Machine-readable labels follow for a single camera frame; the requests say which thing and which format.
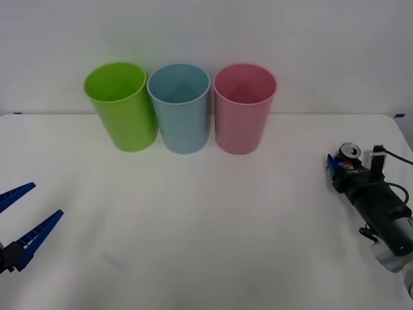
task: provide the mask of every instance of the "cup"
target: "cup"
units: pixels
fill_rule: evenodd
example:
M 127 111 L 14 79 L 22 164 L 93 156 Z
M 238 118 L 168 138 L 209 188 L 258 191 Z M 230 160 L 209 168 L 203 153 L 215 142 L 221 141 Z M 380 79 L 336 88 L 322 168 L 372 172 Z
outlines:
M 248 154 L 258 148 L 272 98 L 275 77 L 265 68 L 236 63 L 214 79 L 215 140 L 231 154 Z
M 208 74 L 197 66 L 178 63 L 154 72 L 146 87 L 166 147 L 178 154 L 200 150 L 209 132 Z
M 83 88 L 114 145 L 136 152 L 154 142 L 157 125 L 145 88 L 146 73 L 133 63 L 95 69 Z

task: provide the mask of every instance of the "table surface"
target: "table surface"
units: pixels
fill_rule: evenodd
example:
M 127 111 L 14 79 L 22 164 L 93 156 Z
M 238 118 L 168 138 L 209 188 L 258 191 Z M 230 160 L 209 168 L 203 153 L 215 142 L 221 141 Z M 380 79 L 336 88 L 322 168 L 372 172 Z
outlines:
M 0 276 L 1 308 L 412 308 L 325 171 L 347 141 L 413 160 L 392 119 L 271 115 L 244 156 L 223 152 L 213 127 L 195 154 L 160 135 L 125 153 L 96 115 L 1 117 L 0 192 L 37 185 L 0 215 L 3 244 L 65 212 L 24 271 Z M 412 169 L 388 158 L 384 173 L 412 192 Z

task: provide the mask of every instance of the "black cable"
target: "black cable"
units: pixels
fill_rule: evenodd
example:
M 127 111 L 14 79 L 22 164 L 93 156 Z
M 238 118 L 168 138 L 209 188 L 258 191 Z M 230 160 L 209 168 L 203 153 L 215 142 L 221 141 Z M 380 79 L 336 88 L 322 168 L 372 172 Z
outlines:
M 398 189 L 401 189 L 404 193 L 405 193 L 405 203 L 408 203 L 408 200 L 410 199 L 410 195 L 408 194 L 408 191 L 401 185 L 396 184 L 396 183 L 388 183 L 388 182 L 381 182 L 381 183 L 368 183 L 366 185 L 362 185 L 360 187 L 357 188 L 357 191 L 354 193 L 354 199 L 356 199 L 357 193 L 362 190 L 362 189 L 366 189 L 367 187 L 373 187 L 373 186 L 383 186 L 383 185 L 388 185 L 388 186 L 393 186 L 393 187 L 397 187 Z
M 398 160 L 404 161 L 405 163 L 408 163 L 410 165 L 413 165 L 413 161 L 407 160 L 406 158 L 403 158 L 401 156 L 398 156 L 392 152 L 390 152 L 389 150 L 385 149 L 383 146 L 380 146 L 380 149 L 384 152 L 389 154 L 390 156 L 393 156 L 394 158 L 397 158 Z

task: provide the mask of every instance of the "pink cup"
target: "pink cup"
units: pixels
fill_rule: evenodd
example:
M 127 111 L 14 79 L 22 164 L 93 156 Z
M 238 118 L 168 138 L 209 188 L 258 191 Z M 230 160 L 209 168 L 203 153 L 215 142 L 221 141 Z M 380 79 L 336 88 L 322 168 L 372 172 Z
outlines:
M 265 68 L 236 63 L 214 79 L 215 140 L 231 154 L 248 154 L 263 135 L 277 81 Z

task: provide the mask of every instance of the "cup rim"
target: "cup rim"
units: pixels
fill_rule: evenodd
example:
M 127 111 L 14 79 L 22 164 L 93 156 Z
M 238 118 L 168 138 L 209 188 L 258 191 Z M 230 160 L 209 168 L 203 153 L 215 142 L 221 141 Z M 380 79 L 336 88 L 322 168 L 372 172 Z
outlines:
M 102 68 L 104 68 L 104 67 L 106 67 L 106 66 L 115 65 L 115 64 L 120 64 L 120 63 L 127 64 L 127 65 L 133 65 L 133 66 L 135 66 L 136 68 L 140 69 L 140 71 L 142 71 L 142 73 L 143 73 L 143 83 L 142 83 L 142 85 L 138 88 L 138 90 L 135 91 L 133 94 L 129 95 L 128 97 L 125 97 L 125 98 L 122 98 L 122 99 L 119 99 L 119 100 L 113 100 L 113 101 L 102 101 L 102 100 L 98 100 L 98 99 L 95 99 L 95 98 L 90 97 L 89 94 L 87 93 L 86 89 L 85 89 L 86 81 L 88 80 L 88 78 L 89 78 L 93 73 L 95 73 L 96 71 L 98 71 L 99 69 L 102 69 Z M 143 70 L 143 68 L 142 68 L 141 66 L 137 65 L 136 63 L 132 63 L 132 62 L 130 62 L 130 61 L 114 61 L 114 62 L 112 62 L 112 63 L 105 63 L 104 65 L 101 65 L 101 66 L 93 69 L 93 71 L 91 71 L 91 72 L 87 75 L 85 81 L 83 82 L 83 92 L 86 94 L 86 96 L 88 96 L 88 98 L 90 98 L 91 100 L 93 100 L 93 101 L 95 101 L 95 102 L 99 102 L 99 103 L 119 103 L 119 102 L 122 102 L 122 101 L 124 101 L 124 100 L 126 100 L 126 99 L 129 99 L 129 98 L 135 96 L 138 92 L 140 92 L 140 91 L 145 87 L 145 84 L 146 84 L 147 79 L 148 79 L 148 78 L 147 78 L 147 76 L 146 76 L 145 70 Z
M 228 98 L 224 97 L 221 93 L 219 93 L 218 89 L 216 88 L 216 79 L 217 79 L 218 75 L 219 75 L 222 71 L 224 71 L 225 69 L 230 68 L 230 67 L 232 67 L 232 66 L 238 66 L 238 65 L 250 65 L 250 66 L 254 66 L 254 67 L 261 68 L 261 69 L 263 69 L 264 71 L 267 71 L 267 72 L 270 74 L 270 76 L 274 79 L 274 81 L 276 82 L 276 87 L 275 87 L 275 89 L 274 89 L 274 92 L 273 92 L 269 97 L 267 97 L 266 99 L 264 99 L 264 100 L 262 100 L 262 101 L 260 101 L 260 102 L 254 102 L 254 103 L 240 103 L 240 102 L 236 102 L 236 101 L 229 100 Z M 268 99 L 274 97 L 274 95 L 275 95 L 276 92 L 277 92 L 277 89 L 278 89 L 278 82 L 277 82 L 276 77 L 269 71 L 269 69 L 267 69 L 267 68 L 265 68 L 265 67 L 263 67 L 263 66 L 257 65 L 256 63 L 232 63 L 231 65 L 228 65 L 228 66 L 222 68 L 222 69 L 215 75 L 215 77 L 214 77 L 214 91 L 215 91 L 215 93 L 216 93 L 219 97 L 221 97 L 222 99 L 224 99 L 225 101 L 227 101 L 227 102 L 229 102 L 229 103 L 233 103 L 233 104 L 235 104 L 235 105 L 242 105 L 242 106 L 249 106 L 249 107 L 250 107 L 250 106 L 254 106 L 254 105 L 262 105 L 262 104 L 266 103 L 266 102 L 268 101 Z
M 172 67 L 172 66 L 176 66 L 176 65 L 188 65 L 188 66 L 195 67 L 195 68 L 197 68 L 197 69 L 200 69 L 200 70 L 207 76 L 207 78 L 208 78 L 208 86 L 207 86 L 206 90 L 205 90 L 201 95 L 199 95 L 197 98 L 195 98 L 195 99 L 193 99 L 193 100 L 191 100 L 191 101 L 186 101 L 186 102 L 181 102 L 181 103 L 172 103 L 172 102 L 167 102 L 167 101 L 163 101 L 163 100 L 158 99 L 158 97 L 154 96 L 153 93 L 150 91 L 150 89 L 149 89 L 149 83 L 150 83 L 150 80 L 152 79 L 152 77 L 154 76 L 154 74 L 155 74 L 156 72 L 164 69 L 164 68 L 168 68 L 168 67 Z M 197 66 L 197 65 L 194 65 L 194 64 L 192 64 L 192 63 L 171 63 L 170 65 L 163 66 L 163 67 L 157 69 L 156 71 L 154 71 L 154 72 L 149 76 L 149 78 L 148 78 L 148 83 L 146 83 L 146 89 L 148 90 L 148 93 L 149 93 L 150 97 L 151 97 L 151 98 L 155 98 L 155 99 L 158 100 L 159 102 L 162 102 L 162 103 L 167 104 L 167 105 L 187 105 L 187 104 L 189 104 L 189 103 L 192 103 L 192 102 L 194 102 L 194 101 L 197 101 L 199 98 L 203 97 L 206 93 L 208 93 L 210 87 L 211 87 L 211 78 L 210 78 L 209 74 L 208 74 L 204 69 L 202 69 L 201 67 L 199 67 L 199 66 Z

